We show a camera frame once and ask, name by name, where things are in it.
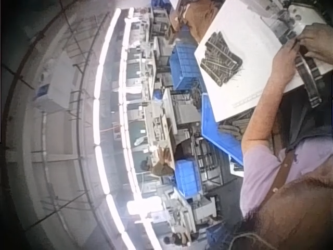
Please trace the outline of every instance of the industrial sewing machine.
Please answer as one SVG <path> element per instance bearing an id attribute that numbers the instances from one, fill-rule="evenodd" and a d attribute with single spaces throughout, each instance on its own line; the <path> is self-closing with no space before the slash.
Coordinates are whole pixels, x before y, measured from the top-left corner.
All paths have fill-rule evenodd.
<path id="1" fill-rule="evenodd" d="M 261 16 L 282 44 L 299 35 L 306 25 L 326 23 L 318 8 L 315 8 L 319 1 L 304 1 L 307 4 L 291 0 L 241 1 Z M 321 67 L 324 66 L 316 59 L 304 57 L 306 52 L 306 48 L 301 47 L 296 59 L 296 68 L 308 92 L 311 106 L 315 108 L 322 102 L 319 90 L 324 87 L 321 75 Z"/>

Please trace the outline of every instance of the worker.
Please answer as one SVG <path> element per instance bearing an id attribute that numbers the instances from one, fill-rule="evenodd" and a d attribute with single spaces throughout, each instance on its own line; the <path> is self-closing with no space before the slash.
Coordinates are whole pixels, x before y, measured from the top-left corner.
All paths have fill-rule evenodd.
<path id="1" fill-rule="evenodd" d="M 240 208 L 245 218 L 228 249 L 333 249 L 332 93 L 316 109 L 306 94 L 295 100 L 289 145 L 278 157 L 268 148 L 300 46 L 308 49 L 305 56 L 333 64 L 333 28 L 306 26 L 273 59 L 271 76 L 242 138 Z"/>
<path id="2" fill-rule="evenodd" d="M 179 143 L 173 153 L 173 158 L 175 161 L 182 159 L 192 158 L 191 154 L 191 140 L 186 139 Z M 151 160 L 147 157 L 140 164 L 143 171 L 150 171 L 155 176 L 173 176 L 174 169 L 170 167 L 171 153 L 169 148 L 158 148 L 158 162 L 153 166 Z"/>

